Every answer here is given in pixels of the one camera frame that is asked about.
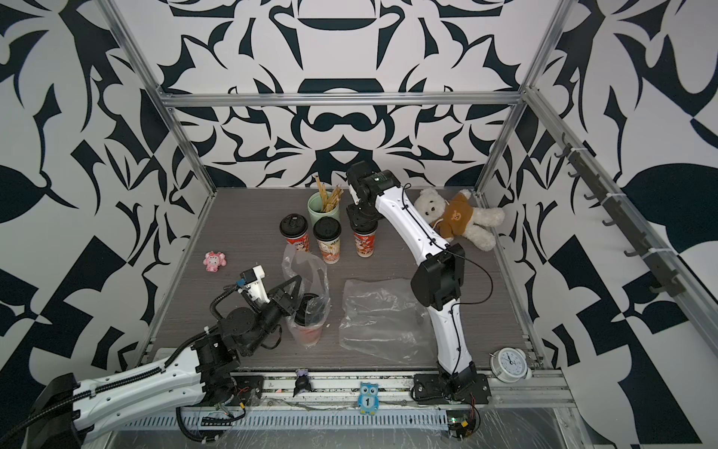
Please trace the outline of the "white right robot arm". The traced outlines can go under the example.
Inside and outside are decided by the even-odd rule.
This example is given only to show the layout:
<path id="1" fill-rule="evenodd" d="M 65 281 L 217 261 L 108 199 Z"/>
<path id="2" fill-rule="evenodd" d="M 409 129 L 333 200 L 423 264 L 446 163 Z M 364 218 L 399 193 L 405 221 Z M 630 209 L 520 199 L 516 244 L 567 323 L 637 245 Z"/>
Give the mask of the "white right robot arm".
<path id="1" fill-rule="evenodd" d="M 427 308 L 438 347 L 438 391 L 415 398 L 422 402 L 469 402 L 482 392 L 479 374 L 469 353 L 461 320 L 461 287 L 466 253 L 450 244 L 420 217 L 407 188 L 389 170 L 375 171 L 368 163 L 352 165 L 347 182 L 353 203 L 347 213 L 354 227 L 375 226 L 384 219 L 403 239 L 416 262 L 411 278 L 416 299 Z"/>

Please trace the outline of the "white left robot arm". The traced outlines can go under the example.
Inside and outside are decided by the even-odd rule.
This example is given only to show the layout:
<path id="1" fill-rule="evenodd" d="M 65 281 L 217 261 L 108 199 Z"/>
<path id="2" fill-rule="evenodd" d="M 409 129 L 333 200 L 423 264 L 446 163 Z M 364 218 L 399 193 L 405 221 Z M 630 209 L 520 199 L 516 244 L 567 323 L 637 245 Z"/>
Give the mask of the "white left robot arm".
<path id="1" fill-rule="evenodd" d="M 77 381 L 56 377 L 39 394 L 30 415 L 1 438 L 24 448 L 80 448 L 126 423 L 166 409 L 225 404 L 239 396 L 233 379 L 241 360 L 264 346 L 293 315 L 302 280 L 295 276 L 252 299 L 260 282 L 238 281 L 211 301 L 217 323 L 186 340 L 169 357 L 107 377 Z"/>

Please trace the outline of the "clear plastic carrier bag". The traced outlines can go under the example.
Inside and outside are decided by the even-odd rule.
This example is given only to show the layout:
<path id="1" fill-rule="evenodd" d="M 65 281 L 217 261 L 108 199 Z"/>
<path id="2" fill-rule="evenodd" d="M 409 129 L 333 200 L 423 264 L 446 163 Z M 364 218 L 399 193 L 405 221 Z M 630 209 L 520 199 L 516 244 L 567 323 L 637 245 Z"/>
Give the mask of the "clear plastic carrier bag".
<path id="1" fill-rule="evenodd" d="M 314 293 L 320 297 L 325 297 L 331 304 L 328 269 L 323 258 L 308 252 L 298 251 L 292 245 L 287 245 L 282 256 L 282 274 L 286 281 L 297 275 L 302 278 L 300 290 L 302 297 L 306 293 Z M 286 327 L 289 331 L 289 319 L 293 318 L 294 315 L 290 314 L 285 319 Z"/>

